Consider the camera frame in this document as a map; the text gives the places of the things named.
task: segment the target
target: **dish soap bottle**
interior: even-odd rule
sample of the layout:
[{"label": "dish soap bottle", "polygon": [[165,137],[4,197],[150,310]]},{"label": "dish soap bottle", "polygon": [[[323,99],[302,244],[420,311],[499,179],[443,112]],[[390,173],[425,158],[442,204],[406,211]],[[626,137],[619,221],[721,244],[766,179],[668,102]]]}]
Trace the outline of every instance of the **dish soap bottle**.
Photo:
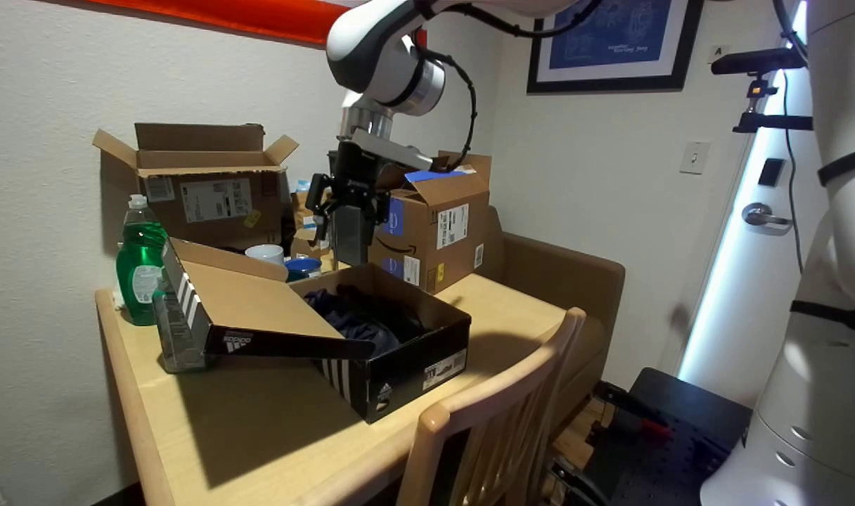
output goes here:
[{"label": "dish soap bottle", "polygon": [[131,194],[122,214],[115,258],[122,310],[134,327],[150,327],[150,296],[163,277],[165,228],[150,216],[145,197]]}]

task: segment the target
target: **plastic bottle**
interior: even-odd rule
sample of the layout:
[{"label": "plastic bottle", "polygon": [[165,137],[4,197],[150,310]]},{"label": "plastic bottle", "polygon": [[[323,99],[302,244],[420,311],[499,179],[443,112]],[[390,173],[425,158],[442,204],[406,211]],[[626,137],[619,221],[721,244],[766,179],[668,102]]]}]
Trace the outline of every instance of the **plastic bottle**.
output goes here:
[{"label": "plastic bottle", "polygon": [[145,197],[131,194],[127,203],[121,246],[115,258],[122,310],[131,322],[150,327],[150,296],[163,277],[165,228],[150,216]]}]

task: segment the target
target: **picture frame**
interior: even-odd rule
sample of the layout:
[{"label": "picture frame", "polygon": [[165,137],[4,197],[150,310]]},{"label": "picture frame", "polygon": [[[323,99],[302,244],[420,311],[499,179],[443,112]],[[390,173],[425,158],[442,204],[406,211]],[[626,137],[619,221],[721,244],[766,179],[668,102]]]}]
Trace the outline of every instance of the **picture frame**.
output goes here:
[{"label": "picture frame", "polygon": [[[586,0],[537,19],[565,26]],[[529,92],[683,90],[702,0],[600,0],[575,29],[534,38]]]}]

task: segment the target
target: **wall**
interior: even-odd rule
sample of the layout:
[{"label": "wall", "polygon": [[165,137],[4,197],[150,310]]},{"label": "wall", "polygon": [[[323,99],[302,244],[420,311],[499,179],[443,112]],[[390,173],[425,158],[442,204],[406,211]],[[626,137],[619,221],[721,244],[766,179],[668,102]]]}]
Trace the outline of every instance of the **wall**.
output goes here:
[{"label": "wall", "polygon": [[[491,38],[461,19],[433,47],[468,67],[491,102]],[[113,287],[104,253],[98,126],[257,121],[293,135],[290,173],[325,168],[343,92],[321,51],[183,26],[0,0],[0,485],[10,504],[91,504],[134,478],[113,408],[91,291]],[[458,148],[463,86],[399,140]],[[475,151],[489,148],[489,107]]]},{"label": "wall", "polygon": [[[502,43],[495,186],[502,225],[626,268],[605,376],[678,372],[751,137],[733,135],[744,76],[712,76],[714,47],[773,47],[771,3],[702,5],[683,92],[526,96],[529,44]],[[678,173],[685,144],[702,173]]]}]

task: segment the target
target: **wooden table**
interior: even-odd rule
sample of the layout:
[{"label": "wooden table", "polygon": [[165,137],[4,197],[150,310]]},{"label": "wooden table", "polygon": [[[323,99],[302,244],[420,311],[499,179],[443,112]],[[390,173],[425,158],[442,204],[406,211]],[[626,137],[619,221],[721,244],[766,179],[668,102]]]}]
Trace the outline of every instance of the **wooden table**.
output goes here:
[{"label": "wooden table", "polygon": [[165,374],[156,328],[127,322],[113,291],[94,291],[145,504],[332,504],[401,467],[430,401],[505,367],[565,315],[480,275],[439,297],[471,315],[467,372],[364,425],[309,359],[232,356],[211,372]]}]

